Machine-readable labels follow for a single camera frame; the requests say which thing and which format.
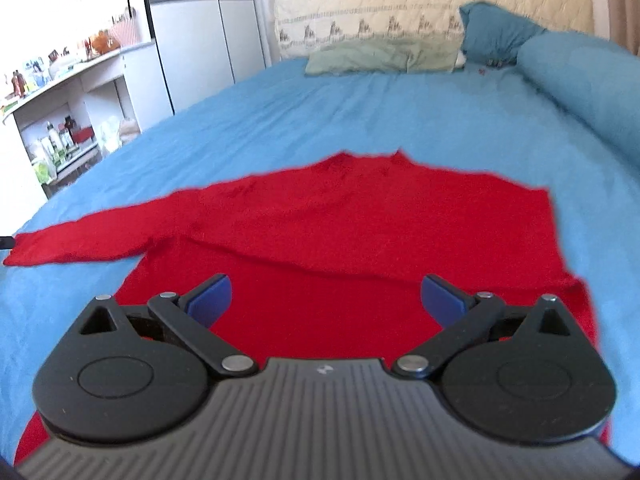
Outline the red knit sweater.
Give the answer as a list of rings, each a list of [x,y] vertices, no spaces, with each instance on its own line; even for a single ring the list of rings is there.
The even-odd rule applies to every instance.
[[[116,299],[185,294],[216,274],[232,298],[205,326],[271,358],[391,363],[442,326],[421,301],[430,274],[527,307],[544,294],[598,338],[587,285],[567,269],[550,193],[403,154],[316,164],[187,188],[21,234],[16,268],[136,258]]]

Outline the blue bed sheet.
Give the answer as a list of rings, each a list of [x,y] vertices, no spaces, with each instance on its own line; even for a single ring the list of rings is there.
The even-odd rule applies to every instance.
[[[639,458],[639,171],[513,67],[308,77],[289,60],[146,130],[47,201],[35,231],[337,152],[403,152],[546,188],[617,385],[612,448]]]

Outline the white shelf unit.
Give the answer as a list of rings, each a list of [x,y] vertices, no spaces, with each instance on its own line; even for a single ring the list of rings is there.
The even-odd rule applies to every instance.
[[[87,0],[93,9],[99,0]],[[111,24],[1,117],[1,186],[39,208],[80,170],[174,114],[146,0],[106,0]]]

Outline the rolled blue duvet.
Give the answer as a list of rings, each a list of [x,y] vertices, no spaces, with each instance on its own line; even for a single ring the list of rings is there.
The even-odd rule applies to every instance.
[[[518,50],[533,84],[639,166],[639,58],[580,32],[544,32]]]

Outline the dark teal pillow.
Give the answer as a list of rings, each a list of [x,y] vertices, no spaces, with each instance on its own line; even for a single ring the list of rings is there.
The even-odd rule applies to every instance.
[[[459,14],[464,28],[462,53],[468,61],[490,67],[514,65],[520,47],[547,31],[487,1],[465,3]]]

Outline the green pillow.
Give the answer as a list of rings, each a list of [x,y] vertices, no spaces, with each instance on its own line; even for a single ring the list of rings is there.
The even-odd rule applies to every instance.
[[[307,76],[351,73],[451,73],[465,66],[460,37],[425,36],[344,41],[311,53]]]

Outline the white grey wardrobe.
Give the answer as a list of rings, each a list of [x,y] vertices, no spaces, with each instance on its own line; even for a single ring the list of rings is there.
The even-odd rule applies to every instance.
[[[266,67],[255,0],[145,0],[175,112]]]

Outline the beige curtain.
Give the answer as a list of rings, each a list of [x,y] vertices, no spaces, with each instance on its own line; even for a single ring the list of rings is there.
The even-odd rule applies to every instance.
[[[640,0],[608,0],[610,37],[633,55],[639,55]]]

